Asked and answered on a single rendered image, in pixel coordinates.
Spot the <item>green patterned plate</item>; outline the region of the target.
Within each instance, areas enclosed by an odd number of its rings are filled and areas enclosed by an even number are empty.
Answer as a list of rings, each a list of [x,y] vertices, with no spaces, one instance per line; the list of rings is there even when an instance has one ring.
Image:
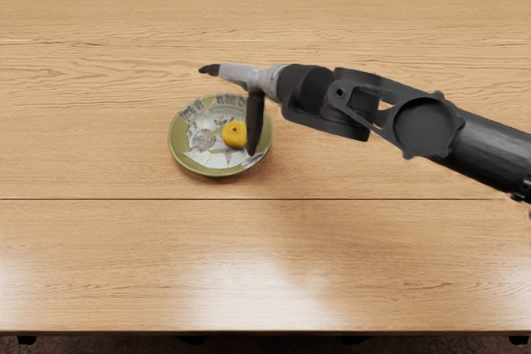
[[[210,94],[195,99],[176,115],[168,129],[168,147],[180,165],[208,177],[228,177],[255,166],[273,142],[273,125],[268,113],[256,153],[234,149],[222,139],[222,130],[232,120],[246,117],[246,97],[234,94]]]

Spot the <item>yellow round fruit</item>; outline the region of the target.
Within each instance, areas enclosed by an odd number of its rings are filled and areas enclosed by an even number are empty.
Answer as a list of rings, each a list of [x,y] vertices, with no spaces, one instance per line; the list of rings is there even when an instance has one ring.
[[[229,148],[244,148],[247,143],[246,123],[239,120],[227,123],[222,130],[222,140]]]

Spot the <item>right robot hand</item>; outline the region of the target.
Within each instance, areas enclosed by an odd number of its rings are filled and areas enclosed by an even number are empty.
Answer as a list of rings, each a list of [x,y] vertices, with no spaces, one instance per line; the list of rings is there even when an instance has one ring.
[[[277,82],[287,64],[260,68],[235,63],[210,64],[198,69],[200,74],[216,76],[239,85],[247,93],[246,101],[246,151],[254,156],[261,139],[265,112],[265,101],[278,103]]]

